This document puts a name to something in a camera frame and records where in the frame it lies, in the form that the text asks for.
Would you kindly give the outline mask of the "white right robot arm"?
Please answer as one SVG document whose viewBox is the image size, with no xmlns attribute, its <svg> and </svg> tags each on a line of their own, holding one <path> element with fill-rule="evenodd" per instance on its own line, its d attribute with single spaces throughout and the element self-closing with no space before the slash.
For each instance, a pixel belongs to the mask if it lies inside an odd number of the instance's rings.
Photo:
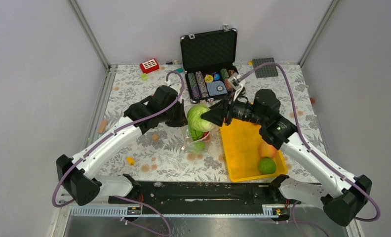
<svg viewBox="0 0 391 237">
<path fill-rule="evenodd" d="M 372 181 L 365 175 L 355 176 L 329 159 L 279 109 L 275 93 L 261 89 L 253 104 L 226 96 L 201 118 L 218 126 L 229 125 L 233 119 L 260 125 L 259 134 L 265 142 L 296 160 L 320 182 L 313 185 L 279 175 L 271 183 L 270 199 L 276 203 L 293 199 L 313 205 L 346 227 L 368 202 L 374 202 L 370 197 Z"/>
</svg>

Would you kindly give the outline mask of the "green striped toy watermelon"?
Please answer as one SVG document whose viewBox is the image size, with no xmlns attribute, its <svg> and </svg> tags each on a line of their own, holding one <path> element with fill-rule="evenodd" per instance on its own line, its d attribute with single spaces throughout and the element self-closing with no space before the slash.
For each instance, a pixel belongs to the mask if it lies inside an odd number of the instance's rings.
<svg viewBox="0 0 391 237">
<path fill-rule="evenodd" d="M 202 135 L 204 134 L 204 132 L 195 130 L 191 127 L 188 128 L 188 132 L 189 132 L 189 135 L 193 141 L 199 140 L 202 137 Z"/>
</svg>

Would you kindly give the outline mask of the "green toy cabbage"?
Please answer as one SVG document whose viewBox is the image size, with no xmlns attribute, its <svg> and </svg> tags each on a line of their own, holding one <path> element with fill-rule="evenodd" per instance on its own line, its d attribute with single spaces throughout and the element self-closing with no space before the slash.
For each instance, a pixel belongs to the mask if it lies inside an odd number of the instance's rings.
<svg viewBox="0 0 391 237">
<path fill-rule="evenodd" d="M 211 131 L 214 124 L 201 118 L 201 115 L 209 111 L 210 109 L 205 105 L 192 106 L 187 112 L 188 126 L 196 131 Z"/>
</svg>

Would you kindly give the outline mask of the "red toy pepper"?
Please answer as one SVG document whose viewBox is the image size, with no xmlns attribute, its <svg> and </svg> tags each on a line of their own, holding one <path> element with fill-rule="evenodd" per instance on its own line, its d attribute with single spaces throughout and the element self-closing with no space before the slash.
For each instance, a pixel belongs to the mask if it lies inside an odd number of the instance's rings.
<svg viewBox="0 0 391 237">
<path fill-rule="evenodd" d="M 204 134 L 202 135 L 202 137 L 200 138 L 201 141 L 206 141 L 206 140 L 209 140 L 210 139 L 210 131 L 208 132 L 204 132 Z"/>
</svg>

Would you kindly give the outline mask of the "clear zip top bag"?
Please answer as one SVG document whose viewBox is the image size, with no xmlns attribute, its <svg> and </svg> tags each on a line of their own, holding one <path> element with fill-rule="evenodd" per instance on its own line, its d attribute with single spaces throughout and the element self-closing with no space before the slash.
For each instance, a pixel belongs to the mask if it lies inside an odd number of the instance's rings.
<svg viewBox="0 0 391 237">
<path fill-rule="evenodd" d="M 182 151 L 201 153 L 206 150 L 209 135 L 214 127 L 212 122 L 201 118 L 210 109 L 205 104 L 185 107 L 188 124 L 181 129 L 183 135 Z"/>
</svg>

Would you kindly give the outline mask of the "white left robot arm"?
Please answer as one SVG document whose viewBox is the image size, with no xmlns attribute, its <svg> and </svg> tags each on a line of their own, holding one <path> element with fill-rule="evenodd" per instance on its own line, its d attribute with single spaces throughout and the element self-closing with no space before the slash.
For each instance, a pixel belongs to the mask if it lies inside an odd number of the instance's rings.
<svg viewBox="0 0 391 237">
<path fill-rule="evenodd" d="M 101 176 L 100 168 L 126 145 L 135 142 L 150 129 L 164 123 L 169 127 L 187 124 L 182 90 L 162 85 L 153 95 L 130 105 L 123 116 L 94 143 L 71 158 L 61 155 L 56 160 L 57 192 L 63 187 L 79 206 L 87 205 L 96 197 L 121 196 L 133 203 L 139 190 L 126 175 Z"/>
</svg>

